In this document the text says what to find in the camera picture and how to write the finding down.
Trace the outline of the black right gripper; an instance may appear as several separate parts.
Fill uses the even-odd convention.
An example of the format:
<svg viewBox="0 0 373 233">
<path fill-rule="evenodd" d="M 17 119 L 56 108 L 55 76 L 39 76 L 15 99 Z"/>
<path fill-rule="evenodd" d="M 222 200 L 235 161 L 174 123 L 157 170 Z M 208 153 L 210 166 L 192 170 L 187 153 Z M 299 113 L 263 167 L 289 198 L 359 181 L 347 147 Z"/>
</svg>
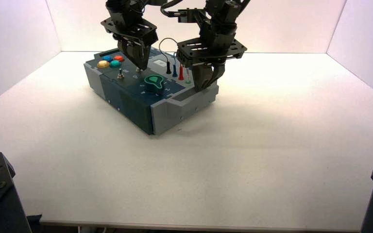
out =
<svg viewBox="0 0 373 233">
<path fill-rule="evenodd" d="M 224 74 L 226 60 L 239 59 L 247 50 L 235 39 L 235 23 L 221 24 L 206 20 L 199 26 L 200 36 L 179 42 L 176 55 L 184 67 L 192 67 L 197 92 L 208 88 Z"/>
</svg>

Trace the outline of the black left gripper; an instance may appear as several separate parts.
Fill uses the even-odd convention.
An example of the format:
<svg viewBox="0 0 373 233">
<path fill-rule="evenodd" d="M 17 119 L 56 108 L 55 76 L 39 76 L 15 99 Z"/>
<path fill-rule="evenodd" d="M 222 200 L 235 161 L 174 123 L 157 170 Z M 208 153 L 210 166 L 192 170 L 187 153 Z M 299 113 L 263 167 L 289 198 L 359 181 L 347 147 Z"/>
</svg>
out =
<svg viewBox="0 0 373 233">
<path fill-rule="evenodd" d="M 140 5 L 108 5 L 106 8 L 110 17 L 101 25 L 118 40 L 122 53 L 139 69 L 145 70 L 151 45 L 158 41 L 157 27 L 143 18 Z"/>
</svg>

